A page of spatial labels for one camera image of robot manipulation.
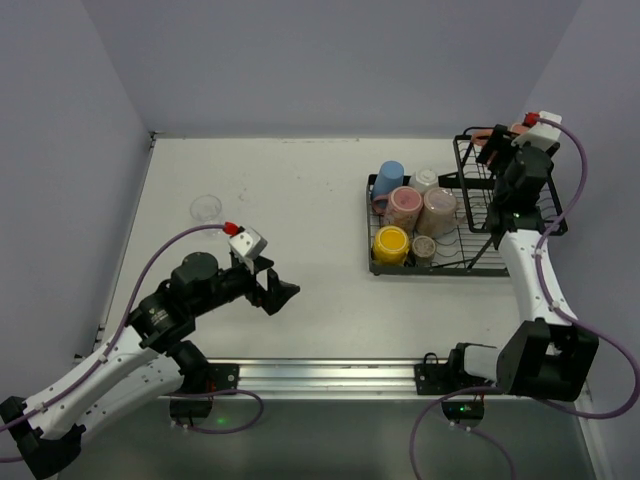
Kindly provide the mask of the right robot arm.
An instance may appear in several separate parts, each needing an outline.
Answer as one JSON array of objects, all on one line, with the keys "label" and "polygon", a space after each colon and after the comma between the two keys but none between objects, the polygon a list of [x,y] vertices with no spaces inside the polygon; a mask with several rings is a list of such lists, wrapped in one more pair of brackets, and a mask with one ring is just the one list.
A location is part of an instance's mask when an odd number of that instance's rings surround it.
[{"label": "right robot arm", "polygon": [[471,138],[477,162],[493,179],[485,229],[510,275],[521,323],[502,347],[460,343],[455,372],[502,392],[544,400],[578,398],[599,340],[567,320],[571,310],[548,257],[547,231],[538,202],[553,170],[555,137],[540,124],[496,125]]}]

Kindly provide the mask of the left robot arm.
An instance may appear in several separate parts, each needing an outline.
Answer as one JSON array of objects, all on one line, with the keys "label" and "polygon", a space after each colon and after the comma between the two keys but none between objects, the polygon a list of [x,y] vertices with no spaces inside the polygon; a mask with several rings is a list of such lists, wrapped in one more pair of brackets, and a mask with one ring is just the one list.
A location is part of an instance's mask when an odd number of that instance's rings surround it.
[{"label": "left robot arm", "polygon": [[207,358],[187,337],[198,317],[239,298],[269,315],[279,312],[300,288],[280,280],[273,265],[258,257],[267,275],[262,286],[239,260],[222,269],[209,253],[188,255],[122,328],[63,378],[29,398],[3,401],[3,427],[33,477],[56,475],[108,420],[149,400],[218,392]]}]

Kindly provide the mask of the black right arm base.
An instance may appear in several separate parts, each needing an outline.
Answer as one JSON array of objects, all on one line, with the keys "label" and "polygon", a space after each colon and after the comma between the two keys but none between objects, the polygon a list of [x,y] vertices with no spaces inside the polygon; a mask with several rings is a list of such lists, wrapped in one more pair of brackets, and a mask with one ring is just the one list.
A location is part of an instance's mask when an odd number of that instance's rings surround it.
[{"label": "black right arm base", "polygon": [[[475,377],[464,372],[459,366],[459,353],[454,351],[447,359],[428,352],[414,365],[416,393],[422,396],[441,397],[464,388],[493,386],[494,381]],[[471,401],[446,400],[441,404],[447,420],[475,427],[484,418],[484,397],[476,395]]]}]

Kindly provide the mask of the salmon polka dot mug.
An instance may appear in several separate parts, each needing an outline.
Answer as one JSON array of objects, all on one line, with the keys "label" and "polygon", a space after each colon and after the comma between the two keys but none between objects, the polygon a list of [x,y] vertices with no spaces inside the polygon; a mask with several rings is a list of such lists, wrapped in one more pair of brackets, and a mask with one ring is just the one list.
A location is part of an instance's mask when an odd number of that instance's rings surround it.
[{"label": "salmon polka dot mug", "polygon": [[521,123],[510,127],[497,124],[492,128],[479,129],[471,135],[471,143],[481,148],[477,162],[488,166],[493,161],[512,156],[515,151],[513,140],[528,130],[529,127]]}]

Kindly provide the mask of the clear faceted glass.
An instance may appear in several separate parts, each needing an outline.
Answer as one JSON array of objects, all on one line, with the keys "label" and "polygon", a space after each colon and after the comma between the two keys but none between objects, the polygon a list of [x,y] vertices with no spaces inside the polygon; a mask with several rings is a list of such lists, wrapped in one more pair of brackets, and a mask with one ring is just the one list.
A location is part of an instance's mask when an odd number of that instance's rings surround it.
[{"label": "clear faceted glass", "polygon": [[222,202],[214,195],[202,195],[190,205],[190,215],[201,224],[219,223],[222,218]]}]

